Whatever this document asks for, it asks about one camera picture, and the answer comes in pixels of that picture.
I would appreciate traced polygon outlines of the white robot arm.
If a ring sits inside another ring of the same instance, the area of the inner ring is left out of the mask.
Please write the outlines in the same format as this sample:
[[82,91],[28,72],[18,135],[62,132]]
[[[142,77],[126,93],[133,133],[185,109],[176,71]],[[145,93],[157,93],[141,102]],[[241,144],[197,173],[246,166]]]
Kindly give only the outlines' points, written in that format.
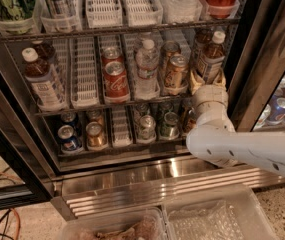
[[190,71],[196,127],[186,137],[189,152],[221,167],[245,163],[285,177],[285,128],[237,132],[227,115],[225,76],[219,72],[211,84]]

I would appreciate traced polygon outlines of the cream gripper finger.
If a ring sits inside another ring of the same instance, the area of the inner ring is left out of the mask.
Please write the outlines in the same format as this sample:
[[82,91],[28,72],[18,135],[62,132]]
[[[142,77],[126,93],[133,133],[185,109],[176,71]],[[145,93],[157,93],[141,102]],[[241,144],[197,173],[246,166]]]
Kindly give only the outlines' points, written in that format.
[[213,84],[220,87],[226,86],[226,78],[222,68],[219,69],[217,76],[215,77]]
[[192,70],[190,72],[189,78],[189,87],[191,94],[194,95],[195,92],[204,84],[205,81],[202,79],[202,77],[195,70]]

